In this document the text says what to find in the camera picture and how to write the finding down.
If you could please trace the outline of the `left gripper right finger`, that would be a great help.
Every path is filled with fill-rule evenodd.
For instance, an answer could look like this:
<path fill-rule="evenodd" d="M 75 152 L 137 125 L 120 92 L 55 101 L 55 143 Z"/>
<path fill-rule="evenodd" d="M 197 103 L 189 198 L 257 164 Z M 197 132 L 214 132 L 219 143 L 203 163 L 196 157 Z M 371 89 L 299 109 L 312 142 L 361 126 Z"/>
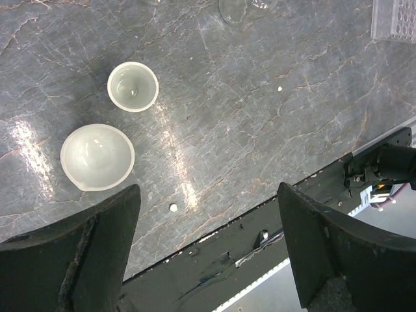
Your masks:
<path fill-rule="evenodd" d="M 415 239 L 366 224 L 281 183 L 292 273 L 308 311 L 414 311 Z"/>

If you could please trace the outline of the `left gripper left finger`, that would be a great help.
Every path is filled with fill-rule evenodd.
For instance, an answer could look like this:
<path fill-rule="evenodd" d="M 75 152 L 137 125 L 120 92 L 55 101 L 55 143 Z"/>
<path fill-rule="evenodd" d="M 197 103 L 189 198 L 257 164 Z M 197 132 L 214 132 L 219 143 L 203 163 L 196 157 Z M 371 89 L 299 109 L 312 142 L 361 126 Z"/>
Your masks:
<path fill-rule="evenodd" d="M 2 311 L 115 311 L 141 197 L 131 185 L 1 243 Z"/>

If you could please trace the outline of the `clear acrylic tube rack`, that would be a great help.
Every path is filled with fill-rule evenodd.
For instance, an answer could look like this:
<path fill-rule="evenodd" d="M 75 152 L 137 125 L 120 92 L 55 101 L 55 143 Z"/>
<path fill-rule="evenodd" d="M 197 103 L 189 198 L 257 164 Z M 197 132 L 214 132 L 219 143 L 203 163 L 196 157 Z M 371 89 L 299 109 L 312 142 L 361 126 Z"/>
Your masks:
<path fill-rule="evenodd" d="M 415 9 L 414 0 L 374 0 L 370 37 L 414 44 Z"/>

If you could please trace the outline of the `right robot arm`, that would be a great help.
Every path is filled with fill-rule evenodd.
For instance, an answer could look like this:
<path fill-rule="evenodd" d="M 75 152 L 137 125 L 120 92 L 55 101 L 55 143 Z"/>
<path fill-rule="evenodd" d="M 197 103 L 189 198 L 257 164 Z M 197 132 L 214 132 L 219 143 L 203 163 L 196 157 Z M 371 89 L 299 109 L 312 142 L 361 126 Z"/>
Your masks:
<path fill-rule="evenodd" d="M 348 189 L 408 183 L 415 190 L 415 149 L 382 144 L 352 157 L 344 166 Z"/>

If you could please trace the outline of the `white plastic bowl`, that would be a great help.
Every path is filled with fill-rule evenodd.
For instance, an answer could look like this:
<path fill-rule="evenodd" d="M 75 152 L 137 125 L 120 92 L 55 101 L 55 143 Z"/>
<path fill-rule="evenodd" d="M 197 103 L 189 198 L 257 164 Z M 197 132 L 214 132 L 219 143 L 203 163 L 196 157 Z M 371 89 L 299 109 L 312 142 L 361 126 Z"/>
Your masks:
<path fill-rule="evenodd" d="M 79 190 L 99 192 L 127 178 L 135 162 L 135 149 L 119 129 L 95 123 L 76 129 L 65 139 L 60 162 Z"/>

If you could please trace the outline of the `white plastic cup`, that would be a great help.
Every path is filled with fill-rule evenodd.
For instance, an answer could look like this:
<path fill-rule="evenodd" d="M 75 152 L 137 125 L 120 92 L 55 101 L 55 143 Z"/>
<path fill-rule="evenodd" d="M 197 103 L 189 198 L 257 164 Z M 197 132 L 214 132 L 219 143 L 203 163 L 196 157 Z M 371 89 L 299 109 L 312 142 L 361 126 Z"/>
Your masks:
<path fill-rule="evenodd" d="M 149 109 L 159 95 L 159 82 L 154 72 L 140 62 L 124 62 L 115 67 L 107 79 L 110 100 L 127 112 Z"/>

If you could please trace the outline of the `glass petri dish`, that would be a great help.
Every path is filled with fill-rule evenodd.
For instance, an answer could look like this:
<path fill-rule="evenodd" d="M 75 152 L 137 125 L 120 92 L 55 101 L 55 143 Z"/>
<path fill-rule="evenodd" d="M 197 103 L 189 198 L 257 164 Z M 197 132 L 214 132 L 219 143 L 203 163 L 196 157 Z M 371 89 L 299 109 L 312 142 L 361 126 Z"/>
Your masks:
<path fill-rule="evenodd" d="M 219 0 L 218 7 L 222 19 L 229 25 L 239 26 L 272 12 L 277 5 L 275 0 Z"/>

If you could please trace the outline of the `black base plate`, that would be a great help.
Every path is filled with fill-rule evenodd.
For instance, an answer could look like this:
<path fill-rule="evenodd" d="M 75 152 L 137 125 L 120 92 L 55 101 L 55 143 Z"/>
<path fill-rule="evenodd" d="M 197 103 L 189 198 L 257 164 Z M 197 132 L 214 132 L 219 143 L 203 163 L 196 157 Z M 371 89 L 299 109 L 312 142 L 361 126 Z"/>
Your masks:
<path fill-rule="evenodd" d="M 365 149 L 410 147 L 404 126 Z M 302 192 L 342 213 L 366 205 L 369 187 L 344 185 L 351 153 L 299 182 Z M 214 311 L 288 258 L 277 195 L 124 282 L 116 311 Z"/>

